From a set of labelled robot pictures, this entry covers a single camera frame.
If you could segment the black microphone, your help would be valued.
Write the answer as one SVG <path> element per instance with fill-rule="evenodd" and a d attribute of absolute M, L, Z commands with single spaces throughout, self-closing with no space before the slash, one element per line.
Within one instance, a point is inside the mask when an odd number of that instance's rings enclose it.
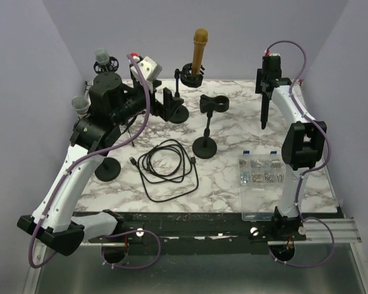
<path fill-rule="evenodd" d="M 262 101 L 261 101 L 261 128 L 264 130 L 267 126 L 268 117 L 269 117 L 269 104 L 270 104 L 270 98 L 265 93 L 262 92 Z"/>

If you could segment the black clip microphone stand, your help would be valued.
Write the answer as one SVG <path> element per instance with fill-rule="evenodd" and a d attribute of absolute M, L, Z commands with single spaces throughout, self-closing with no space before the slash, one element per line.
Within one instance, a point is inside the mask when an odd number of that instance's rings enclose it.
<path fill-rule="evenodd" d="M 226 96 L 209 97 L 202 95 L 199 100 L 199 109 L 202 114 L 207 115 L 207 124 L 202 137 L 197 138 L 192 150 L 200 159 L 210 159 L 217 153 L 217 144 L 210 138 L 210 123 L 214 112 L 224 113 L 229 109 L 229 98 Z"/>

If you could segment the gold microphone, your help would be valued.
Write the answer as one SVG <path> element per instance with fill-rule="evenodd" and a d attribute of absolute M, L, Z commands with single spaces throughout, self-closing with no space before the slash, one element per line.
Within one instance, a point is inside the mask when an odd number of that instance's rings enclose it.
<path fill-rule="evenodd" d="M 204 48 L 208 42 L 208 30 L 206 30 L 205 28 L 198 28 L 194 34 L 193 42 L 194 51 L 191 74 L 193 76 L 196 76 L 199 75 L 201 71 Z"/>

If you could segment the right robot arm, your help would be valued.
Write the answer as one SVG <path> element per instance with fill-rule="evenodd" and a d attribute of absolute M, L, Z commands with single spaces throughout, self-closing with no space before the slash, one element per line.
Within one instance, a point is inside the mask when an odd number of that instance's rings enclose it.
<path fill-rule="evenodd" d="M 282 144 L 285 163 L 285 182 L 282 195 L 275 208 L 270 234 L 283 240 L 292 233 L 287 220 L 299 219 L 304 197 L 302 186 L 307 182 L 307 170 L 315 168 L 323 155 L 327 126 L 309 114 L 293 95 L 293 82 L 282 77 L 281 57 L 266 53 L 256 73 L 255 93 L 261 95 L 261 128 L 265 129 L 269 117 L 269 104 L 273 102 L 283 115 L 289 129 Z"/>

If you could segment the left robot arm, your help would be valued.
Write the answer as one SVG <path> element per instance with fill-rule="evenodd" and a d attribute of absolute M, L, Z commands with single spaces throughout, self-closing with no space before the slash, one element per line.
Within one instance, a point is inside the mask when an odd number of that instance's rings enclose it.
<path fill-rule="evenodd" d="M 164 88 L 163 101 L 155 99 L 161 81 L 124 83 L 119 74 L 98 74 L 85 99 L 86 115 L 74 125 L 66 158 L 42 203 L 30 215 L 21 216 L 18 228 L 61 255 L 73 254 L 86 240 L 105 236 L 116 242 L 123 237 L 122 217 L 111 211 L 75 217 L 75 206 L 91 176 L 103 165 L 112 179 L 120 164 L 108 156 L 124 126 L 137 115 L 155 115 L 170 120 L 183 99 Z"/>

